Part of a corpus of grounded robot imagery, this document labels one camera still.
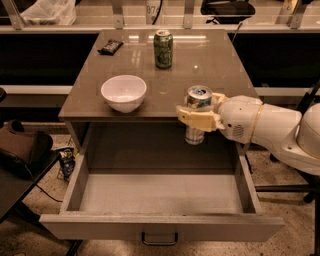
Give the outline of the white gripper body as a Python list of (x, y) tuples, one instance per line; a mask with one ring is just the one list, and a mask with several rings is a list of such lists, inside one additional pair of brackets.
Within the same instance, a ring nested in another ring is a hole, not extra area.
[(243, 95), (228, 98), (218, 109), (224, 125), (220, 132), (229, 140), (249, 143), (262, 107), (258, 98)]

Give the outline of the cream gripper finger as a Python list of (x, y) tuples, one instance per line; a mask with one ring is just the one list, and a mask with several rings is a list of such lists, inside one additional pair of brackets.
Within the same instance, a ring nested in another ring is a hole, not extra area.
[(205, 132), (212, 132), (224, 128), (221, 116), (209, 107), (192, 109), (178, 105), (176, 107), (176, 113), (178, 120), (190, 128)]
[(225, 94), (222, 94), (222, 93), (213, 93), (213, 94), (212, 94), (211, 103), (212, 103), (212, 104), (222, 104), (222, 103), (224, 103), (227, 99), (228, 99), (228, 97), (227, 97)]

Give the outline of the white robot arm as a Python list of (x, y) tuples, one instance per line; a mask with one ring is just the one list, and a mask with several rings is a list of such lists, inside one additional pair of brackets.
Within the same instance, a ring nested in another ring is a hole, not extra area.
[(201, 131), (220, 131), (227, 139), (266, 148), (279, 161), (312, 175), (320, 175), (320, 110), (304, 113), (270, 105), (258, 98), (228, 98), (214, 93), (209, 106), (177, 106), (178, 119)]

